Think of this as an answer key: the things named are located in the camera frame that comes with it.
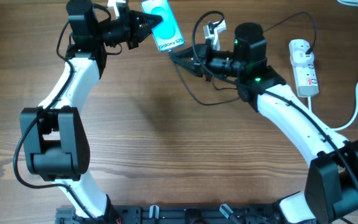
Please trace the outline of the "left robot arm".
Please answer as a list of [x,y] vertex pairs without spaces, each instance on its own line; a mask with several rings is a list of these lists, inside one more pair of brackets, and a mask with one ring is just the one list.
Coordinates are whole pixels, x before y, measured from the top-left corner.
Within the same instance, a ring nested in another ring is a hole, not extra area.
[[69,1],[71,28],[62,59],[64,71],[51,93],[38,106],[20,115],[22,136],[15,152],[23,152],[31,174],[44,188],[58,187],[74,206],[78,223],[120,223],[120,214],[89,172],[90,145],[80,118],[85,101],[101,79],[107,47],[136,48],[162,21],[160,15],[134,11],[125,1],[114,1],[113,11],[99,21],[96,10],[106,6],[91,1]]

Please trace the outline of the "teal Galaxy smartphone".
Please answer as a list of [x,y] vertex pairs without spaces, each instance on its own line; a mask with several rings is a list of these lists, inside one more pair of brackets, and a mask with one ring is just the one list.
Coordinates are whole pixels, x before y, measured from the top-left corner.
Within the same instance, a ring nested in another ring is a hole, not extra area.
[[152,29],[156,46],[160,52],[166,52],[185,44],[185,39],[168,0],[142,1],[141,7],[147,14],[162,17],[162,22]]

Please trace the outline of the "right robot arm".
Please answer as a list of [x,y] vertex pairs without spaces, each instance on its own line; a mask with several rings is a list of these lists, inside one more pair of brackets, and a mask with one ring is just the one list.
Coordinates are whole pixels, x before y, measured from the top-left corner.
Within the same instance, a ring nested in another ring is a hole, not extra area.
[[232,52],[214,46],[217,29],[208,24],[205,43],[170,52],[173,63],[197,77],[234,85],[239,98],[275,124],[308,165],[305,189],[279,200],[268,222],[331,223],[358,210],[358,140],[324,124],[267,64],[260,25],[238,25]]

